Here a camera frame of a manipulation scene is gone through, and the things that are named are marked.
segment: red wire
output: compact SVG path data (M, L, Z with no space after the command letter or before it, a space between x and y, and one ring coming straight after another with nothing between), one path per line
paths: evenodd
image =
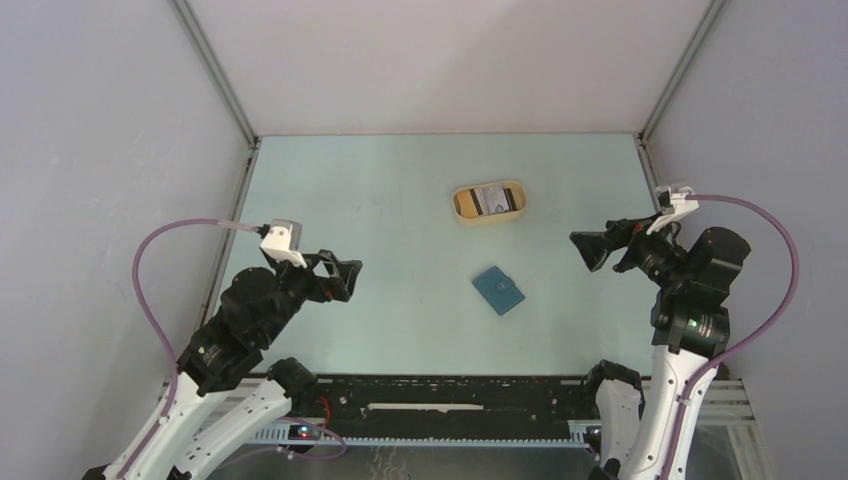
M330 402L327 401L326 397L318 397L319 402L324 404L324 410L327 411L326 417L324 417L324 427L330 424Z

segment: light blue table surface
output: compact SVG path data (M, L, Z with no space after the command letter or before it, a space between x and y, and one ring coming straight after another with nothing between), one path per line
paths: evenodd
M458 187L515 179L517 222L469 228ZM607 358L650 373L657 287L638 271L590 274L568 240L653 212L630 135L265 137L241 221L301 222L300 250L364 268L349 303L307 303L256 371L294 356L313 372L583 374ZM239 233L224 284L264 265ZM471 279L499 266L526 300L503 317Z

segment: white wall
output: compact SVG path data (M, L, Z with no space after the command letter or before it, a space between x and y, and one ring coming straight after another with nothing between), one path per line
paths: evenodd
M135 248L226 215L247 149L165 0L6 1L0 71L0 476L79 479L120 453L167 374ZM220 240L193 228L142 265L178 350Z
M203 0L260 134L634 132L709 0Z
M846 26L844 0L729 2L651 142L665 179L748 198L798 243L794 304L731 362L787 480L845 478L848 467ZM754 250L729 301L739 339L779 302L789 260L768 224L730 206L703 205L690 238L713 224Z

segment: gray wall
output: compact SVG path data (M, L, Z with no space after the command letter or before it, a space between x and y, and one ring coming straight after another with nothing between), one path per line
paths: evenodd
M226 215L247 148L165 0L0 10L0 476L78 479L120 453L167 373L135 248ZM142 265L178 349L220 240L204 228Z
M848 466L847 79L848 2L730 2L651 141L665 180L752 200L800 247L794 304L730 364L781 479ZM690 239L713 224L754 249L729 300L738 340L779 302L789 259L768 224L732 206L702 205Z

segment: blue card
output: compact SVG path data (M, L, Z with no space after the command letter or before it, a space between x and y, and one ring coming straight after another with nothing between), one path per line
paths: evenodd
M524 300L524 294L498 267L492 267L471 281L474 288L483 295L498 315L512 310Z

